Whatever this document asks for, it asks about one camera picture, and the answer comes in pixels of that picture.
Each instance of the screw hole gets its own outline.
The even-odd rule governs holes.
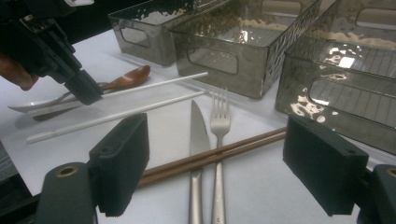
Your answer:
[[[64,167],[63,169],[59,170],[56,175],[58,177],[67,177],[67,176],[75,174],[77,171],[78,171],[78,168],[76,166],[67,166],[67,167]]]

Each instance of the spoon bowl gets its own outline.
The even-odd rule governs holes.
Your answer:
[[[102,91],[126,90],[143,84],[148,79],[149,72],[150,72],[150,67],[148,65],[144,65],[126,73],[121,77],[116,78],[110,83],[98,83],[98,84],[103,84],[101,86]],[[18,112],[27,113],[30,110],[36,110],[47,106],[57,105],[70,94],[71,92],[69,91],[63,94],[62,96],[52,100],[37,101],[27,104],[20,104],[20,105],[9,105],[8,108]]]

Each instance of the fork tines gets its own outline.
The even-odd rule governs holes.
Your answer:
[[[226,119],[229,116],[228,90],[219,89],[212,92],[212,119]]]

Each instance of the knife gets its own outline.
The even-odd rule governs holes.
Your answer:
[[[204,117],[198,105],[191,101],[191,140],[190,153],[196,155],[210,149],[209,136],[207,135]],[[202,224],[202,169],[191,172],[190,178],[190,210],[189,223]]]

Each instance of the robotic arm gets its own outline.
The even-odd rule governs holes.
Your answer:
[[[0,0],[0,50],[20,63],[28,73],[50,76],[64,83],[84,105],[103,94],[98,84],[81,69],[75,50],[54,18],[93,0]]]

